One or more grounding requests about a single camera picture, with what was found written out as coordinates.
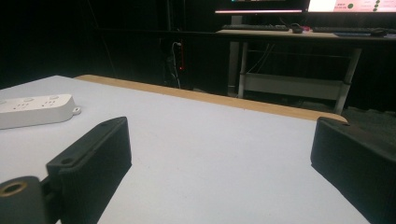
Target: table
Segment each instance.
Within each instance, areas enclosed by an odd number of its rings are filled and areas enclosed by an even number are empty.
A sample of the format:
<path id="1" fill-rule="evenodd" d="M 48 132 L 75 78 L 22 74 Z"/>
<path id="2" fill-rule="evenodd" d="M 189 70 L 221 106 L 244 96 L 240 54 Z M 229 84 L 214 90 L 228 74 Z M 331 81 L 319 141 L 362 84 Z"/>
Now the table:
<path id="1" fill-rule="evenodd" d="M 311 167 L 316 122 L 307 116 L 93 76 L 48 77 L 1 90 L 0 98 L 64 92 L 73 95 L 80 115 L 1 131 L 0 182 L 43 179 L 45 164 L 93 126 L 126 116 L 133 167 L 100 223 L 368 223 Z"/>
<path id="2" fill-rule="evenodd" d="M 233 18 L 233 23 L 238 23 L 236 18 Z M 303 32 L 302 34 L 293 34 L 291 30 L 288 32 L 277 32 L 277 31 L 242 31 L 242 30 L 221 30 L 218 34 L 235 34 L 235 35 L 257 35 L 262 36 L 263 40 L 267 37 L 279 36 L 282 38 L 288 38 L 291 41 L 294 38 L 305 38 L 307 41 L 311 40 L 311 44 L 317 44 L 318 40 L 331 40 L 332 44 L 334 41 L 339 40 L 340 43 L 344 42 L 347 37 L 339 37 L 335 34 L 322 34 L 313 33 L 312 31 Z M 374 37 L 361 37 L 365 41 L 372 40 L 373 43 L 380 43 L 381 41 L 389 42 L 394 41 L 396 44 L 396 38 L 394 36 L 374 38 Z M 347 49 L 350 51 L 349 65 L 346 70 L 346 74 L 343 80 L 321 80 L 313 78 L 302 78 L 302 77 L 284 77 L 284 76 L 273 76 L 264 74 L 254 74 L 247 72 L 246 64 L 248 58 L 248 42 L 243 42 L 242 49 L 242 62 L 241 69 L 239 72 L 239 86 L 238 86 L 238 97 L 244 97 L 244 90 L 248 91 L 264 91 L 277 94 L 288 94 L 288 95 L 298 95 L 303 97 L 315 97 L 319 99 L 335 100 L 334 113 L 341 114 L 344 104 L 347 99 L 347 94 L 349 92 L 350 85 L 352 83 L 352 78 L 355 73 L 355 69 L 359 62 L 359 57 L 361 56 L 362 48 L 364 44 L 360 46 L 350 47 L 346 45 Z M 230 50 L 230 68 L 229 68 L 229 85 L 234 82 L 235 72 L 238 55 L 238 45 L 231 44 Z"/>

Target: desk leg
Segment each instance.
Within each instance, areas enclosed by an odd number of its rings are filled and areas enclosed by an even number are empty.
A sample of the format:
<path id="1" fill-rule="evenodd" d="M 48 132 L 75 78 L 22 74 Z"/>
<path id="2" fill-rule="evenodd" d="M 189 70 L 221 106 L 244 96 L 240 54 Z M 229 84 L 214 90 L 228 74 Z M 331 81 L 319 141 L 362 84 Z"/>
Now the desk leg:
<path id="1" fill-rule="evenodd" d="M 242 16 L 231 16 L 231 24 L 242 24 Z M 238 75 L 239 42 L 230 43 L 230 61 L 228 65 L 228 95 L 235 97 L 235 83 Z"/>
<path id="2" fill-rule="evenodd" d="M 349 92 L 350 85 L 352 83 L 353 75 L 355 74 L 356 66 L 358 65 L 359 57 L 361 56 L 361 49 L 353 49 L 351 59 L 349 61 L 348 69 L 346 70 L 346 76 L 344 82 L 338 93 L 338 98 L 335 103 L 335 114 L 341 114 L 343 112 L 344 104 L 346 103 L 347 94 Z"/>
<path id="3" fill-rule="evenodd" d="M 239 73 L 239 88 L 238 88 L 238 98 L 244 98 L 245 90 L 245 77 L 247 74 L 247 59 L 248 59 L 248 42 L 244 43 L 242 48 L 242 62 L 241 62 L 241 72 Z"/>

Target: monitor screen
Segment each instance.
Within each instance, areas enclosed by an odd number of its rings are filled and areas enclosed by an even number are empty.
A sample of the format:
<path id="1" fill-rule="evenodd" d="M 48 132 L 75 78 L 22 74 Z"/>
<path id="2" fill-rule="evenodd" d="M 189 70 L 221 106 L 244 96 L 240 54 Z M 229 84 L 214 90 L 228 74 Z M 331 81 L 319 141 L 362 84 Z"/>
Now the monitor screen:
<path id="1" fill-rule="evenodd" d="M 239 11 L 246 13 L 303 12 L 307 0 L 220 0 L 217 13 Z"/>
<path id="2" fill-rule="evenodd" d="M 309 12 L 396 12 L 396 0 L 311 0 Z"/>

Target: white power strip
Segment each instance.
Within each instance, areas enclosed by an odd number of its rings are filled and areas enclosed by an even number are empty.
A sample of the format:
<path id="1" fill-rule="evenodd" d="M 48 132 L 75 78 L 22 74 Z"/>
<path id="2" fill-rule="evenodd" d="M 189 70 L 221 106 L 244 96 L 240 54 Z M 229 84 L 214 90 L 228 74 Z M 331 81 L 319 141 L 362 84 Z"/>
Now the white power strip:
<path id="1" fill-rule="evenodd" d="M 0 100 L 0 129 L 62 122 L 79 113 L 70 94 Z"/>

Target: mouse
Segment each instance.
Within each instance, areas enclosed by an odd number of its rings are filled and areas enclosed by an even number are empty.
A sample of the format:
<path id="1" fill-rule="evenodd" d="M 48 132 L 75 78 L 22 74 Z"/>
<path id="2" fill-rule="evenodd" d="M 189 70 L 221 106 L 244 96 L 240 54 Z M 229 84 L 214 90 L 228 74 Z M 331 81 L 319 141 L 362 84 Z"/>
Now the mouse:
<path id="1" fill-rule="evenodd" d="M 294 34 L 302 34 L 304 29 L 301 26 L 293 26 L 291 27 L 291 30 Z"/>
<path id="2" fill-rule="evenodd" d="M 388 34 L 387 29 L 375 28 L 371 31 L 370 36 L 384 36 Z"/>

